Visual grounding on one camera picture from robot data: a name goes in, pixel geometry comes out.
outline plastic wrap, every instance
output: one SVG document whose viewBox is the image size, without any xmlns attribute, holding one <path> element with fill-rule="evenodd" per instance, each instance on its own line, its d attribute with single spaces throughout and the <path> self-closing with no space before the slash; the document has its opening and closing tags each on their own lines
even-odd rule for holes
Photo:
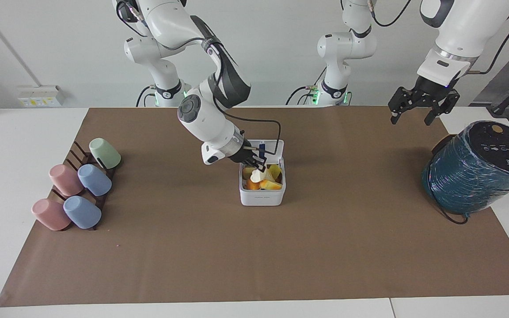
<svg viewBox="0 0 509 318">
<path fill-rule="evenodd" d="M 451 213 L 489 207 L 509 193 L 509 127 L 492 121 L 469 125 L 426 165 L 422 179 L 430 197 Z"/>
</svg>

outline green cup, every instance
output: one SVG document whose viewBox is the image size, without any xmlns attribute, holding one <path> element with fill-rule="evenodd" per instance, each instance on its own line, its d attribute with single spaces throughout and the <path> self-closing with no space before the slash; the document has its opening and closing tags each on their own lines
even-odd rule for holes
<svg viewBox="0 0 509 318">
<path fill-rule="evenodd" d="M 121 163 L 119 152 L 103 138 L 93 139 L 89 143 L 89 150 L 103 169 L 113 169 Z"/>
</svg>

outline white table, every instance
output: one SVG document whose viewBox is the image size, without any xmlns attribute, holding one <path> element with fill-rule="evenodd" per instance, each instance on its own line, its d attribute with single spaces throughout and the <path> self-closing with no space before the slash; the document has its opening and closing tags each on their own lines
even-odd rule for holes
<svg viewBox="0 0 509 318">
<path fill-rule="evenodd" d="M 47 173 L 61 163 L 87 109 L 0 110 L 0 291 L 30 232 L 32 204 L 48 195 Z M 458 133 L 476 120 L 492 119 L 485 109 L 458 108 L 444 121 Z M 509 235 L 509 195 L 493 208 Z M 0 308 L 0 317 L 509 317 L 509 296 L 356 299 L 303 302 L 116 304 Z"/>
</svg>

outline cup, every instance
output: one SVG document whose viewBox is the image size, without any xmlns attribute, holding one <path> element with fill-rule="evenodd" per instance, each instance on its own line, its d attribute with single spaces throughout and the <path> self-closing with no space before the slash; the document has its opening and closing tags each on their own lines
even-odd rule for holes
<svg viewBox="0 0 509 318">
<path fill-rule="evenodd" d="M 78 170 L 81 184 L 96 197 L 101 197 L 111 190 L 111 180 L 94 165 L 83 165 Z"/>
<path fill-rule="evenodd" d="M 37 201 L 31 211 L 39 222 L 53 231 L 63 230 L 72 222 L 62 204 L 49 199 Z"/>
<path fill-rule="evenodd" d="M 69 197 L 64 202 L 66 215 L 79 228 L 86 230 L 94 227 L 101 220 L 101 210 L 83 197 Z"/>
<path fill-rule="evenodd" d="M 77 195 L 84 189 L 76 170 L 72 169 L 72 167 L 56 165 L 50 169 L 49 176 L 58 191 L 67 197 Z"/>
<path fill-rule="evenodd" d="M 121 163 L 119 152 L 103 138 L 93 139 L 89 143 L 89 150 L 98 163 L 99 161 L 103 163 L 103 165 L 99 163 L 103 169 L 113 169 Z"/>
</svg>

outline blue cup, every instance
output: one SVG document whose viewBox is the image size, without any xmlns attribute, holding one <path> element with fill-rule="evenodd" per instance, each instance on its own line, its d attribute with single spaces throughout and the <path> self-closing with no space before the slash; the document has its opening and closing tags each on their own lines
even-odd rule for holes
<svg viewBox="0 0 509 318">
<path fill-rule="evenodd" d="M 78 177 L 93 195 L 101 197 L 111 190 L 111 180 L 94 165 L 84 165 L 78 170 Z"/>
<path fill-rule="evenodd" d="M 66 215 L 79 228 L 86 230 L 94 227 L 101 220 L 101 210 L 83 197 L 69 197 L 64 202 Z"/>
</svg>

